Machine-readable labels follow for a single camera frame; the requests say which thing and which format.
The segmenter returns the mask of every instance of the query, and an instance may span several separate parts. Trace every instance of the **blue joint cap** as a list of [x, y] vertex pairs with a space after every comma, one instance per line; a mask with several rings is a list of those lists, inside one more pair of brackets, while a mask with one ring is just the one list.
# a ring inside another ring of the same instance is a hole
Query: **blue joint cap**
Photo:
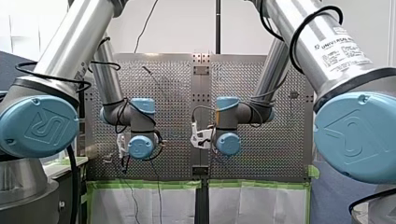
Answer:
[[241, 139], [235, 133], [224, 133], [218, 139], [216, 147], [221, 153], [233, 156], [241, 149]]
[[105, 109], [102, 107], [99, 112], [99, 119], [106, 124], [110, 124], [105, 118]]
[[239, 98], [234, 96], [220, 96], [216, 101], [219, 111], [231, 109], [239, 105]]
[[314, 140], [338, 172], [373, 184], [396, 183], [396, 98], [359, 91], [334, 97], [317, 113]]
[[152, 141], [143, 135], [135, 136], [128, 143], [128, 152], [136, 160], [147, 159], [154, 150]]
[[56, 96], [23, 98], [0, 115], [0, 148], [19, 158], [55, 155], [77, 134], [76, 110]]
[[131, 104], [146, 114], [155, 114], [155, 102], [151, 98], [133, 98]]

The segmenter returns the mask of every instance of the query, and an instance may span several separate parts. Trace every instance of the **wire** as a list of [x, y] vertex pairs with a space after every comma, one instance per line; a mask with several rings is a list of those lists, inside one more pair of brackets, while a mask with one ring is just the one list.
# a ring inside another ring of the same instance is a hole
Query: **wire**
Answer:
[[301, 32], [303, 31], [303, 29], [305, 28], [306, 25], [308, 25], [311, 21], [313, 21], [318, 15], [320, 15], [320, 13], [324, 12], [324, 11], [328, 11], [328, 10], [332, 10], [335, 11], [336, 13], [338, 13], [338, 17], [339, 17], [339, 23], [342, 24], [344, 21], [344, 15], [343, 15], [343, 11], [339, 8], [339, 7], [335, 7], [335, 6], [326, 6], [326, 7], [322, 7], [321, 9], [319, 9], [318, 11], [312, 13], [311, 15], [307, 16], [303, 22], [300, 24], [300, 26], [296, 29], [296, 31], [293, 34], [293, 37], [291, 38], [290, 41], [290, 47], [289, 47], [289, 55], [290, 55], [290, 61], [291, 64], [293, 64], [293, 66], [296, 68], [297, 71], [299, 71], [301, 74], [304, 73], [303, 69], [300, 67], [299, 64], [297, 64], [297, 61], [295, 59], [295, 49], [297, 46], [297, 41], [298, 38], [300, 37]]
[[281, 88], [281, 87], [283, 86], [283, 84], [286, 82], [287, 77], [288, 77], [288, 75], [285, 75], [285, 76], [283, 77], [282, 81], [279, 82], [279, 84], [278, 84], [273, 90], [268, 91], [268, 92], [266, 92], [266, 93], [264, 93], [264, 94], [261, 94], [261, 95], [251, 96], [250, 98], [262, 98], [262, 97], [264, 97], [264, 96], [267, 96], [267, 95], [269, 95], [269, 94], [272, 94], [272, 93], [276, 92], [276, 91], [279, 90], [279, 88]]
[[[97, 61], [91, 61], [91, 63], [97, 63], [97, 64], [102, 64], [102, 65], [112, 65], [115, 67], [110, 66], [111, 68], [114, 68], [116, 71], [121, 70], [121, 65], [119, 63], [103, 63], [103, 62], [97, 62]], [[88, 66], [88, 71], [93, 73], [92, 69]]]
[[259, 100], [256, 100], [256, 99], [257, 99], [257, 98], [262, 98], [262, 97], [264, 97], [264, 96], [273, 94], [273, 93], [275, 93], [276, 91], [278, 91], [278, 90], [283, 86], [283, 84], [285, 84], [287, 77], [288, 77], [288, 74], [286, 74], [286, 75], [283, 77], [282, 81], [279, 82], [279, 84], [278, 84], [273, 90], [268, 91], [268, 92], [266, 92], [266, 93], [264, 93], [264, 94], [261, 94], [261, 95], [251, 96], [251, 97], [250, 97], [250, 102], [253, 103], [254, 105], [259, 105], [259, 106], [264, 106], [264, 107], [268, 107], [268, 106], [269, 106], [269, 107], [272, 107], [272, 106], [274, 106], [275, 100], [269, 101], [269, 102], [268, 102], [268, 101], [259, 101]]
[[145, 112], [141, 111], [137, 106], [135, 106], [132, 103], [129, 103], [129, 105], [131, 105], [137, 112], [139, 112], [141, 115], [143, 115], [144, 117], [146, 117], [147, 119], [151, 120], [151, 122], [154, 124], [154, 126], [157, 125], [157, 122], [155, 122], [155, 120], [150, 117], [149, 115], [147, 115]]
[[157, 176], [157, 189], [158, 189], [158, 196], [160, 198], [160, 223], [163, 224], [163, 198], [161, 196], [160, 176], [158, 175], [157, 170], [155, 169], [154, 163], [152, 161], [150, 161], [149, 163], [151, 164], [154, 174]]
[[[117, 168], [116, 163], [114, 163], [114, 161], [112, 161], [111, 163], [113, 163], [114, 169], [115, 169], [116, 172], [120, 175], [120, 169]], [[136, 197], [134, 196], [134, 189], [131, 187], [131, 185], [129, 185], [129, 183], [128, 183], [125, 179], [120, 178], [120, 180], [121, 180], [124, 184], [126, 184], [126, 185], [128, 186], [128, 188], [131, 190], [131, 196], [132, 196], [132, 199], [134, 200], [134, 208], [135, 208], [135, 210], [134, 210], [134, 219], [136, 220], [137, 224], [140, 224], [139, 219], [137, 218], [137, 215], [139, 214], [139, 204], [137, 203], [137, 199], [136, 199]]]
[[274, 32], [274, 30], [273, 30], [272, 27], [271, 27], [271, 23], [270, 23], [269, 21], [268, 21], [269, 26], [267, 25], [267, 23], [265, 23], [265, 20], [263, 19], [263, 17], [264, 17], [263, 14], [264, 14], [264, 13], [263, 13], [263, 11], [262, 11], [262, 8], [263, 8], [263, 6], [264, 6], [263, 2], [264, 2], [264, 0], [262, 0], [262, 1], [260, 2], [260, 9], [259, 9], [260, 21], [262, 22], [262, 26], [265, 28], [265, 30], [266, 30], [268, 33], [270, 33], [271, 35], [273, 35], [275, 38], [277, 38], [277, 39], [280, 40], [280, 41], [284, 41], [282, 36], [280, 36], [280, 35], [278, 35], [277, 33]]
[[116, 133], [123, 133], [123, 132], [125, 131], [125, 129], [127, 128], [127, 126], [124, 126], [124, 127], [121, 129], [121, 131], [119, 131], [119, 128], [118, 128], [118, 126], [121, 125], [120, 118], [121, 118], [123, 112], [125, 111], [125, 108], [126, 108], [126, 106], [128, 105], [128, 102], [129, 102], [129, 100], [128, 100], [127, 97], [124, 98], [124, 101], [125, 101], [124, 105], [123, 105], [123, 106], [120, 106], [120, 107], [119, 107], [119, 110], [117, 111], [116, 125], [114, 125], [114, 129], [115, 129], [115, 132], [116, 132]]
[[30, 65], [37, 65], [37, 62], [18, 63], [17, 65], [15, 65], [15, 69], [17, 69], [18, 71], [23, 72], [25, 74], [32, 75], [34, 77], [40, 77], [40, 78], [44, 78], [44, 79], [53, 79], [53, 80], [58, 80], [58, 81], [63, 81], [63, 82], [70, 82], [70, 83], [77, 83], [77, 84], [85, 86], [81, 89], [78, 89], [76, 92], [85, 91], [92, 86], [91, 82], [88, 82], [88, 81], [84, 81], [84, 80], [78, 81], [78, 80], [67, 79], [67, 78], [63, 78], [63, 77], [52, 77], [52, 76], [48, 76], [48, 75], [38, 74], [38, 73], [35, 73], [35, 72], [32, 72], [30, 70], [23, 68], [24, 66], [30, 66]]
[[264, 123], [264, 120], [262, 118], [262, 114], [259, 112], [259, 110], [257, 110], [254, 106], [250, 105], [249, 103], [246, 102], [241, 102], [241, 104], [243, 105], [247, 105], [252, 111], [254, 111], [254, 113], [256, 113], [259, 118], [260, 118], [260, 123], [258, 125], [253, 125], [252, 123], [249, 123], [249, 125], [253, 128], [260, 128], [262, 126], [262, 124]]
[[157, 6], [157, 3], [158, 3], [158, 0], [155, 0], [154, 5], [152, 6], [150, 13], [148, 14], [148, 18], [146, 19], [145, 25], [143, 26], [143, 30], [142, 30], [142, 32], [140, 33], [139, 37], [137, 38], [136, 47], [134, 47], [134, 53], [137, 52], [137, 48], [139, 47], [140, 37], [142, 37], [143, 33], [145, 33], [146, 27], [148, 26], [148, 23], [149, 23], [149, 18], [151, 17], [152, 12], [154, 11], [155, 6]]
[[388, 190], [385, 190], [385, 191], [382, 191], [382, 192], [379, 192], [379, 193], [376, 193], [376, 194], [372, 194], [372, 195], [367, 196], [367, 197], [365, 197], [365, 198], [359, 199], [359, 200], [357, 200], [356, 202], [352, 203], [352, 204], [348, 207], [348, 209], [349, 209], [349, 214], [352, 215], [352, 211], [353, 211], [354, 207], [355, 207], [356, 205], [358, 205], [358, 204], [366, 203], [366, 202], [368, 202], [368, 201], [371, 201], [371, 200], [377, 199], [377, 198], [385, 198], [385, 197], [388, 197], [388, 196], [394, 195], [394, 194], [396, 194], [396, 189], [388, 189]]
[[212, 107], [209, 106], [205, 106], [205, 105], [198, 105], [196, 106], [191, 113], [191, 122], [195, 122], [195, 110], [197, 110], [198, 108], [202, 108], [202, 109], [207, 109], [207, 110], [212, 110], [212, 111], [218, 111], [217, 109], [214, 109]]
[[[110, 41], [110, 36], [107, 36], [107, 37], [105, 37], [105, 38], [103, 38], [101, 41], [100, 41], [100, 43], [99, 43], [99, 46], [98, 46], [98, 49], [100, 48], [100, 47], [102, 47], [102, 45], [103, 44], [105, 44], [107, 41]], [[116, 71], [120, 71], [121, 70], [121, 65], [119, 64], [119, 63], [109, 63], [109, 62], [98, 62], [98, 61], [91, 61], [91, 63], [97, 63], [97, 64], [103, 64], [103, 65], [113, 65], [113, 66], [116, 66], [114, 69], [116, 70]], [[93, 71], [91, 70], [91, 68], [88, 66], [88, 71], [90, 71], [91, 73], [93, 73]]]
[[72, 211], [70, 217], [70, 224], [75, 224], [78, 215], [78, 168], [76, 163], [76, 157], [71, 145], [66, 149], [70, 160], [70, 170], [72, 172]]

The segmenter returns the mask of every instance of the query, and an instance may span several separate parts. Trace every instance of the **pegboard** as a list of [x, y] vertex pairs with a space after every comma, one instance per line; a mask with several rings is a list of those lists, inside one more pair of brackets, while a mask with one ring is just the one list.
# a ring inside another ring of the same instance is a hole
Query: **pegboard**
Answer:
[[[119, 54], [116, 59], [122, 67], [119, 77], [124, 95], [155, 100], [157, 129], [168, 140], [163, 154], [154, 161], [159, 176], [162, 180], [192, 179], [191, 167], [197, 160], [193, 150], [199, 149], [192, 148], [190, 143], [191, 109], [196, 105], [191, 99], [191, 89], [210, 83], [194, 77], [195, 58], [191, 54]], [[254, 92], [264, 61], [265, 56], [211, 55], [211, 87], [202, 88], [209, 90], [212, 106], [221, 95], [236, 95], [247, 101]], [[240, 154], [232, 158], [209, 156], [203, 161], [211, 163], [211, 177], [304, 181], [312, 148], [313, 93], [307, 86], [303, 75], [290, 70], [276, 98], [275, 120], [260, 129], [240, 125]], [[299, 97], [290, 99], [291, 91], [297, 91]], [[96, 87], [86, 94], [87, 146], [97, 152], [87, 176], [90, 180], [120, 176], [116, 169], [120, 159], [114, 127], [99, 119], [102, 103]], [[156, 179], [149, 162], [135, 160], [131, 160], [125, 177]]]
[[[264, 66], [257, 57], [212, 57], [212, 106], [218, 96], [248, 102]], [[211, 178], [305, 181], [311, 162], [312, 101], [304, 75], [291, 68], [276, 96], [275, 119], [260, 128], [238, 125], [241, 152], [230, 158], [211, 153]]]

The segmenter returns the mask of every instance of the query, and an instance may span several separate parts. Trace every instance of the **logo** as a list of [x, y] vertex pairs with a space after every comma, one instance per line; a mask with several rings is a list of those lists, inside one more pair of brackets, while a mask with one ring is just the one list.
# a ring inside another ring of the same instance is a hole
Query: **logo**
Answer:
[[35, 114], [25, 137], [38, 142], [57, 146], [69, 124], [69, 119], [48, 109], [42, 109]]

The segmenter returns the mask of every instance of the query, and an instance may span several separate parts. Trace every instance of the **robotic arm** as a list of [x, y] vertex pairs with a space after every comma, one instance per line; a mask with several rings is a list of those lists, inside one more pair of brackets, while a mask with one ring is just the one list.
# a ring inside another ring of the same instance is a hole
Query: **robotic arm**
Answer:
[[[269, 73], [263, 74], [258, 90], [266, 77], [275, 83], [272, 87], [279, 83], [280, 73], [270, 68], [285, 70], [289, 54], [318, 96], [314, 140], [326, 161], [341, 174], [362, 182], [394, 183], [396, 93], [388, 83], [394, 81], [396, 69], [377, 68], [366, 57], [341, 27], [343, 15], [338, 7], [324, 7], [318, 0], [251, 2], [261, 16], [273, 20], [281, 34], [267, 59], [264, 70]], [[245, 123], [239, 119], [239, 107], [234, 98], [219, 98], [218, 126], [229, 123], [228, 114], [234, 122], [227, 128]], [[227, 142], [220, 136], [218, 143], [222, 140]]]
[[78, 134], [76, 91], [94, 58], [93, 73], [104, 104], [101, 119], [131, 126], [132, 157], [142, 160], [151, 155], [158, 144], [154, 101], [123, 97], [117, 72], [108, 65], [113, 60], [110, 44], [101, 41], [125, 4], [81, 0], [71, 6], [32, 76], [17, 78], [0, 104], [0, 125], [7, 127], [0, 131], [0, 151], [17, 158], [43, 158], [70, 145]]

